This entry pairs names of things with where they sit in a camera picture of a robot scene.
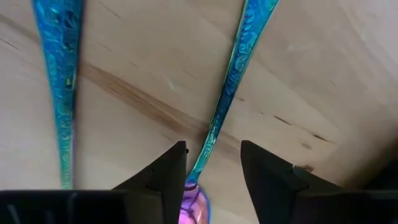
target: purple spoon bowl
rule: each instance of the purple spoon bowl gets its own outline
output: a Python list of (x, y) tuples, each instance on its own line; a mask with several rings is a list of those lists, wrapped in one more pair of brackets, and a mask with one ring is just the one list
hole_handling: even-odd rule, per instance
[(203, 189), (197, 184), (186, 184), (178, 224), (209, 224), (210, 211)]

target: wooden board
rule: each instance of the wooden board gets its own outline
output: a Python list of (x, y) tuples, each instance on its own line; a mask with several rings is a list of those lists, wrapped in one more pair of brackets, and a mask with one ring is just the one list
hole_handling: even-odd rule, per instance
[[(192, 164), (242, 5), (86, 1), (79, 188), (110, 189), (178, 140), (188, 142)], [(340, 185), (360, 184), (387, 161), (398, 130), (397, 10), (398, 2), (388, 0), (281, 0), (200, 178), (214, 223), (257, 222), (239, 161), (242, 139)], [(0, 68), (0, 189), (59, 188), (29, 0), (0, 2)]]

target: spoon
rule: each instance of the spoon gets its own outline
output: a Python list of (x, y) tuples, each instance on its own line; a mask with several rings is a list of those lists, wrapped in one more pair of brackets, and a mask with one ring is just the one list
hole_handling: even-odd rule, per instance
[(76, 71), (83, 0), (32, 0), (52, 95), (62, 189), (73, 188)]
[(210, 223), (210, 203), (205, 192), (198, 185), (198, 178), (213, 151), (236, 90), (277, 1), (245, 0), (223, 89), (211, 119), (205, 143), (185, 181), (179, 224)]

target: black plastic jaw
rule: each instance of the black plastic jaw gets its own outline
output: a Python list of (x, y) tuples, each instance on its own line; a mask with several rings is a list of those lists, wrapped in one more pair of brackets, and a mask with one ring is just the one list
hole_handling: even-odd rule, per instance
[(176, 224), (186, 160), (181, 141), (113, 190), (2, 191), (0, 223)]
[(398, 222), (398, 191), (343, 190), (250, 141), (241, 160), (260, 223)]

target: blue spoon handle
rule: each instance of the blue spoon handle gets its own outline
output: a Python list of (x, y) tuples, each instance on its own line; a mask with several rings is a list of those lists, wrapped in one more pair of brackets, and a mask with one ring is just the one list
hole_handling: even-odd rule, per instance
[(199, 157), (187, 178), (187, 183), (196, 184), (220, 133), (226, 114), (246, 71), (254, 48), (274, 10), (278, 0), (246, 0), (226, 78), (218, 99), (216, 110)]
[(73, 188), (76, 73), (83, 0), (32, 0), (52, 94), (63, 189)]

